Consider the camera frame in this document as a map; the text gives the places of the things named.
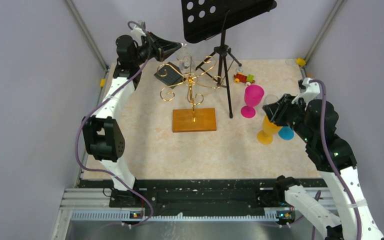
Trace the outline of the clear front wine glass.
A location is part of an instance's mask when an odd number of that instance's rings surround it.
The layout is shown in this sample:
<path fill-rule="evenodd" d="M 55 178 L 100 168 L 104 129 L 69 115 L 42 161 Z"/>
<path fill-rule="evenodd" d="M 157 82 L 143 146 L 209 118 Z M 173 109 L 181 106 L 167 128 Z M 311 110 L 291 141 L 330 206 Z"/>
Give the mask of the clear front wine glass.
<path fill-rule="evenodd" d="M 263 99 L 263 105 L 270 105 L 270 104 L 273 104 L 273 103 L 276 103 L 277 101 L 279 100 L 279 98 L 276 96 L 276 95 L 273 95 L 273 94 L 268 94 L 264 97 Z"/>

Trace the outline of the clear wine glass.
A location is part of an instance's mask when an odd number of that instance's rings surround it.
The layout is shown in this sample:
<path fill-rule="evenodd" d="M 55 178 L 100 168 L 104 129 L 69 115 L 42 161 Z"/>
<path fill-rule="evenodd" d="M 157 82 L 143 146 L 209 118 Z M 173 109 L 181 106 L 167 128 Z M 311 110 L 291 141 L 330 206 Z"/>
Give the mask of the clear wine glass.
<path fill-rule="evenodd" d="M 273 103 L 276 103 L 277 101 L 279 100 L 279 98 L 276 96 L 276 95 L 273 95 L 273 94 L 268 94 L 264 97 L 263 99 L 263 105 L 270 105 L 270 104 L 273 104 Z"/>
<path fill-rule="evenodd" d="M 178 61 L 179 70 L 183 75 L 195 71 L 194 57 L 186 43 L 182 43 L 180 49 L 176 51 L 176 60 Z"/>

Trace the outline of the clear back wine glass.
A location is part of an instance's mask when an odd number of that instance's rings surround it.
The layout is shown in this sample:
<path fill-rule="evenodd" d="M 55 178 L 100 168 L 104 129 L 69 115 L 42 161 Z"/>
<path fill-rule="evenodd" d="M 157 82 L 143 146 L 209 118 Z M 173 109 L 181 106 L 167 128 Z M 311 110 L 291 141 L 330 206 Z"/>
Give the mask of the clear back wine glass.
<path fill-rule="evenodd" d="M 180 49 L 176 51 L 176 60 L 178 61 L 179 70 L 183 75 L 195 71 L 194 57 L 186 43 L 182 43 Z"/>

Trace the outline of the blue plastic wine glass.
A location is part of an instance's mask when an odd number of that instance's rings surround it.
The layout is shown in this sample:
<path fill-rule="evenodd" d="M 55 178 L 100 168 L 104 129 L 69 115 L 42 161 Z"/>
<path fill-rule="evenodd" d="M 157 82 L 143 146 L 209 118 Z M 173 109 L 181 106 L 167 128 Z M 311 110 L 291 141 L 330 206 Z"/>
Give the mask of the blue plastic wine glass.
<path fill-rule="evenodd" d="M 290 141 L 294 138 L 295 133 L 289 126 L 283 126 L 279 130 L 278 136 L 285 141 Z"/>

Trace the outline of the pink plastic wine glass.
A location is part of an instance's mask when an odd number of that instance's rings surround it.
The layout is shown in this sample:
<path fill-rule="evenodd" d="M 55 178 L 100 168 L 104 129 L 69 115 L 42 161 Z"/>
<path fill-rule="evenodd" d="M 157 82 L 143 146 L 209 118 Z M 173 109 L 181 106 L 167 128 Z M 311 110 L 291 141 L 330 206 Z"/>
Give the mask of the pink plastic wine glass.
<path fill-rule="evenodd" d="M 265 95 L 264 89 L 257 84 L 251 84 L 245 88 L 244 102 L 240 110 L 241 115 L 244 118 L 251 119 L 256 115 L 255 107 L 262 101 Z"/>

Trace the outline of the yellow plastic wine glass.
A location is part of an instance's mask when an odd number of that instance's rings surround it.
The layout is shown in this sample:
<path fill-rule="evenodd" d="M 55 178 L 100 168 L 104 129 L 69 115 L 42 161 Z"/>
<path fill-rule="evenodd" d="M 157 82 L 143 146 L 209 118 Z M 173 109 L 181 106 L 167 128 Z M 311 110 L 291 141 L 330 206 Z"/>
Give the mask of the yellow plastic wine glass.
<path fill-rule="evenodd" d="M 268 116 L 266 115 L 262 122 L 262 130 L 257 133 L 257 140 L 263 145 L 269 145 L 273 142 L 273 136 L 277 134 L 281 126 L 269 121 Z"/>

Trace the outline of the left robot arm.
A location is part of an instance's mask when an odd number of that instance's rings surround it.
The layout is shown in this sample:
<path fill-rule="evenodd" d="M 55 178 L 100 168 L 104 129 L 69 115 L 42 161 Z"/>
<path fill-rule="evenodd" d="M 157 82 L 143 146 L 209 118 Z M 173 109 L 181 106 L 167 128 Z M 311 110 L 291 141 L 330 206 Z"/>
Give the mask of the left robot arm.
<path fill-rule="evenodd" d="M 122 193 L 121 200 L 129 207 L 140 202 L 141 194 L 133 188 L 136 178 L 123 159 L 126 144 L 117 118 L 136 90 L 145 63 L 150 59 L 163 62 L 183 46 L 152 32 L 140 34 L 139 39 L 141 44 L 126 34 L 116 39 L 117 62 L 111 84 L 98 109 L 86 117 L 82 127 L 86 152 L 104 166 L 113 188 Z"/>

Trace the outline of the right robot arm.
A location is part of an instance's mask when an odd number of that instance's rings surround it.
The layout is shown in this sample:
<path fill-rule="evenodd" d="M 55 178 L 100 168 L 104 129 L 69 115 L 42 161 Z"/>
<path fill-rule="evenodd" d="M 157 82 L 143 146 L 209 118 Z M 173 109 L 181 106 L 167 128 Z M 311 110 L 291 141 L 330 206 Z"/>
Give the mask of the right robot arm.
<path fill-rule="evenodd" d="M 384 240 L 363 194 L 353 150 L 336 134 L 339 115 L 333 105 L 324 98 L 305 102 L 285 94 L 263 110 L 268 122 L 290 127 L 304 141 L 306 154 L 332 195 L 336 213 L 292 177 L 277 179 L 274 202 L 297 208 L 326 240 Z"/>

